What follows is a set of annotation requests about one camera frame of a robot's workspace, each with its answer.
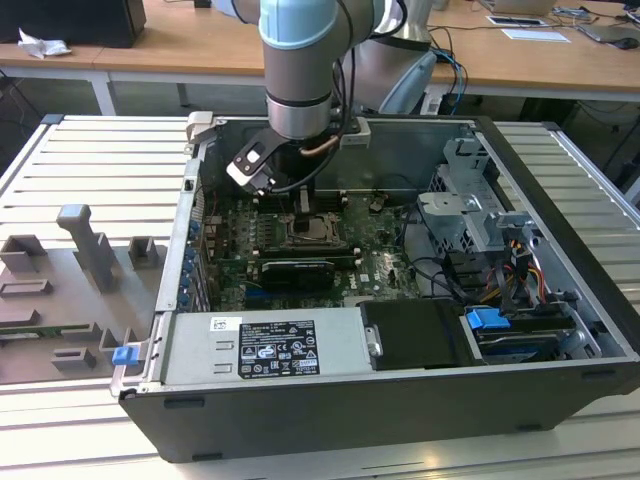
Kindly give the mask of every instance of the blue latch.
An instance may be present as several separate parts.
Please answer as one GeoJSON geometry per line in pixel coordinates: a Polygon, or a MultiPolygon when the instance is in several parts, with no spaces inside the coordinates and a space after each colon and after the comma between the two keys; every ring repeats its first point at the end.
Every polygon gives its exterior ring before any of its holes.
{"type": "Polygon", "coordinates": [[[118,347],[113,351],[111,363],[114,365],[138,365],[140,347],[137,345],[118,347]]]}
{"type": "Polygon", "coordinates": [[[467,320],[473,330],[511,327],[509,320],[500,316],[500,310],[497,308],[474,308],[467,313],[467,320]]]}

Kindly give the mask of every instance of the robotic arm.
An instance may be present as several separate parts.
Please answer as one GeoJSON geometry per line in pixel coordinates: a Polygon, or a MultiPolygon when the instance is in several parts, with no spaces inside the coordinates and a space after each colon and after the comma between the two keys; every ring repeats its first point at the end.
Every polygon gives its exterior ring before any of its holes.
{"type": "Polygon", "coordinates": [[[215,0],[221,12],[258,25],[270,124],[234,156],[227,173],[260,194],[287,193],[309,183],[339,148],[349,117],[342,116],[345,124],[339,130],[328,128],[334,65],[363,42],[352,57],[355,62],[345,60],[344,69],[340,63],[345,85],[352,72],[365,72],[352,80],[358,103],[390,113],[413,108],[431,77],[435,56],[424,36],[416,42],[409,13],[422,10],[418,22],[424,30],[424,5],[429,5],[428,15],[430,3],[386,0],[396,10],[385,15],[385,0],[215,0]],[[383,42],[389,34],[374,33],[383,18],[397,35],[391,42],[383,42]],[[376,37],[380,40],[367,41],[376,37]]]}

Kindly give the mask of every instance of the laptop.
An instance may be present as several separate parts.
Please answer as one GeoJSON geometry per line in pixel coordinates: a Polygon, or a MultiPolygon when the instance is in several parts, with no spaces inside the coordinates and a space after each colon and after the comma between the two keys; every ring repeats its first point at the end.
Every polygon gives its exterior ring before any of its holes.
{"type": "Polygon", "coordinates": [[[546,15],[556,0],[480,0],[493,13],[518,13],[520,15],[546,15]]]}
{"type": "Polygon", "coordinates": [[[614,43],[623,38],[635,38],[640,42],[640,30],[637,28],[614,25],[577,25],[576,28],[600,43],[614,43]]]}

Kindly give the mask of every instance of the metal workbench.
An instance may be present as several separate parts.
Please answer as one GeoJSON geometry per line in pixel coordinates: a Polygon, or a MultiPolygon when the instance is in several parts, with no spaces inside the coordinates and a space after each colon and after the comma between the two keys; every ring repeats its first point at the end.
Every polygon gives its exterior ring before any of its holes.
{"type": "MultiPolygon", "coordinates": [[[[114,246],[135,234],[166,242],[188,158],[185,123],[68,116],[39,127],[0,180],[0,241],[30,233],[47,248],[70,247],[55,216],[64,203],[85,202],[114,246]]],[[[498,126],[640,307],[638,212],[561,132],[498,126]]],[[[640,478],[640,390],[599,400],[549,432],[171,465],[110,396],[109,380],[0,387],[3,478],[640,478]]]]}

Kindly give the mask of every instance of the blue cable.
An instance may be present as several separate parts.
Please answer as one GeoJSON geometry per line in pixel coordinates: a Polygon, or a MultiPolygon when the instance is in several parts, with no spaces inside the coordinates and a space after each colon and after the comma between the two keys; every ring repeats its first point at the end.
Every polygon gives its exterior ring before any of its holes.
{"type": "Polygon", "coordinates": [[[458,110],[458,107],[460,106],[460,101],[462,100],[462,90],[464,88],[464,78],[462,75],[462,69],[460,68],[460,64],[458,62],[456,62],[450,55],[447,55],[442,50],[434,49],[434,52],[436,53],[436,55],[440,55],[442,58],[447,60],[451,64],[451,66],[455,69],[458,75],[458,96],[456,97],[456,101],[453,104],[453,110],[451,110],[451,115],[455,115],[456,111],[458,110]]]}

